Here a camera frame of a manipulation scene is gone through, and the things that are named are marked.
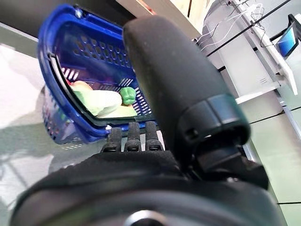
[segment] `green bell pepper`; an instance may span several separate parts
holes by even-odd
[[[132,105],[136,100],[136,91],[132,87],[122,88],[120,95],[124,105]]]

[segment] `white cable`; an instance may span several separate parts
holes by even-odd
[[[257,20],[259,20],[259,18],[260,18],[260,11],[261,11],[261,9],[262,9],[262,7],[263,7],[262,3],[258,3],[258,4],[257,4],[257,6],[259,6],[259,5],[260,5],[260,8],[259,8],[259,11],[258,11]]]
[[[236,15],[236,16],[231,17],[231,18],[228,19],[227,21],[232,20],[233,18],[235,18],[235,17],[237,17],[237,16],[240,16],[240,15],[242,15],[242,14],[245,14],[246,12],[247,12],[247,10],[245,10],[244,12],[242,12],[242,13]],[[208,32],[207,34],[201,35],[201,36],[197,39],[196,43],[198,43],[198,41],[199,41],[202,37],[211,34],[215,29],[218,28],[218,26],[220,25],[220,23],[221,23],[221,22],[224,22],[228,17],[229,17],[229,16],[227,16],[226,18],[224,18],[223,20],[221,20],[220,22],[218,22],[217,25],[215,26],[215,28],[214,28],[212,31]]]
[[[223,40],[227,37],[227,35],[229,34],[229,32],[231,31],[231,29],[232,29],[232,27],[234,26],[235,22],[236,22],[242,15],[243,15],[243,14],[241,14],[241,15],[233,22],[233,24],[231,25],[230,29],[228,30],[228,32],[226,33],[226,35],[225,35],[221,40],[219,40],[218,42],[215,42],[215,43],[212,43],[212,44],[209,44],[209,45],[204,46],[204,47],[201,49],[201,51],[203,51],[203,49],[205,49],[207,46],[212,46],[212,45],[215,45],[215,44],[220,43],[221,41],[223,41]]]
[[[231,19],[233,19],[233,18],[235,18],[235,17],[237,17],[237,16],[241,16],[242,14],[245,14],[245,13],[248,13],[248,12],[250,12],[250,14],[251,14],[252,12],[254,12],[254,11],[257,9],[257,7],[258,7],[259,5],[260,5],[261,8],[262,8],[262,4],[261,4],[261,3],[253,4],[253,5],[249,6],[249,7],[248,7],[245,11],[243,11],[242,13],[240,13],[240,14],[238,14],[238,15],[236,15],[236,16],[233,16],[233,17],[231,17],[231,18],[229,18],[227,21],[229,21],[229,20],[231,20]],[[211,34],[212,32],[214,32],[214,30],[216,30],[216,29],[218,28],[218,26],[220,25],[220,23],[224,22],[229,16],[227,16],[226,18],[224,18],[223,20],[221,20],[220,22],[218,22],[217,25],[215,26],[215,28],[214,28],[213,30],[211,30],[210,32],[208,32],[208,33],[206,33],[206,34],[201,35],[201,36],[196,40],[196,43],[198,43],[198,41],[200,41],[200,39],[201,39],[202,37],[204,37],[204,36],[206,36],[206,35],[209,35],[209,34]]]

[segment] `computer monitor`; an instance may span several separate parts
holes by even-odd
[[[293,22],[277,42],[276,47],[279,53],[287,58],[298,46],[298,35],[295,22]]]

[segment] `monitor screen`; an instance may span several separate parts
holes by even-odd
[[[293,28],[294,28],[293,25],[288,27],[284,35],[277,42],[278,50],[283,57],[288,57],[291,54],[291,52],[295,49],[295,47],[298,45]]]

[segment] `blue plastic basket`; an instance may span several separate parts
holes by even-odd
[[[104,138],[111,127],[127,131],[131,121],[144,128],[145,121],[153,120],[125,51],[121,27],[78,7],[61,5],[40,29],[38,59],[46,83],[44,123],[57,144],[90,143]],[[66,80],[81,80],[93,89],[117,92],[130,86],[137,93],[133,107],[138,116],[97,119]]]

